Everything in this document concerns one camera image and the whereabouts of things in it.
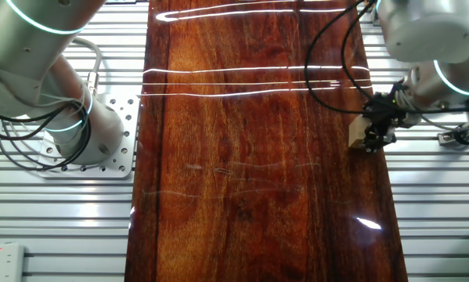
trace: wood grain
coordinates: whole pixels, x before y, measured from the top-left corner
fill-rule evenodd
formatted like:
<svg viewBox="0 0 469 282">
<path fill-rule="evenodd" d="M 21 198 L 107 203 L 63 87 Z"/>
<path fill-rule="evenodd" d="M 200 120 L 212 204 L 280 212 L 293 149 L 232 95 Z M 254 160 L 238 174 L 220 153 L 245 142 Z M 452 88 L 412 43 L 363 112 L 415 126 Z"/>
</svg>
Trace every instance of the wood grain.
<svg viewBox="0 0 469 282">
<path fill-rule="evenodd" d="M 354 116 L 302 83 L 351 3 L 151 2 L 127 282 L 407 281 L 384 155 L 348 150 Z M 351 110 L 354 15 L 312 58 L 316 94 Z M 371 85 L 359 30 L 347 50 Z"/>
</svg>

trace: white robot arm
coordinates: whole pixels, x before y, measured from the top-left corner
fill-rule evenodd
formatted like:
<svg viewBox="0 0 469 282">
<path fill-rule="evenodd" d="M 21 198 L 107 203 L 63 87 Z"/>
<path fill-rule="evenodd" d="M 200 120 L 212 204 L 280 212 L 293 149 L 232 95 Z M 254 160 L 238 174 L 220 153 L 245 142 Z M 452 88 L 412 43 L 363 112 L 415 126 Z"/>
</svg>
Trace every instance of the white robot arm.
<svg viewBox="0 0 469 282">
<path fill-rule="evenodd" d="M 373 12 L 389 54 L 414 63 L 391 93 L 377 94 L 379 99 L 395 100 L 401 110 L 420 111 L 469 101 L 469 0 L 381 0 Z M 367 106 L 372 111 L 381 107 Z M 366 116 L 352 123 L 350 145 L 368 151 L 395 142 L 396 127 L 409 128 L 424 118 L 421 114 Z M 469 124 L 455 133 L 461 143 L 469 143 Z"/>
<path fill-rule="evenodd" d="M 0 115 L 39 117 L 82 101 L 91 137 L 77 165 L 93 165 L 119 146 L 123 125 L 95 97 L 98 74 L 85 84 L 61 55 L 105 0 L 0 0 Z M 84 122 L 68 108 L 46 127 L 58 151 L 71 156 L 82 146 Z"/>
</svg>

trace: glossy wooden plank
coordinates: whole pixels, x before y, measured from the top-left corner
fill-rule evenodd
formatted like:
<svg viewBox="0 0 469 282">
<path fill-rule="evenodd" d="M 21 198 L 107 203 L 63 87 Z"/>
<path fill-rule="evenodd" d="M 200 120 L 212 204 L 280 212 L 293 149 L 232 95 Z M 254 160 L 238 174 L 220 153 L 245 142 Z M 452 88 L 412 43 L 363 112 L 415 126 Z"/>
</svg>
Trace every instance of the glossy wooden plank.
<svg viewBox="0 0 469 282">
<path fill-rule="evenodd" d="M 302 83 L 349 3 L 151 2 L 127 281 L 406 281 L 383 154 L 348 150 L 354 117 Z M 312 58 L 316 93 L 348 109 L 354 15 Z M 359 31 L 347 50 L 368 86 Z"/>
</svg>

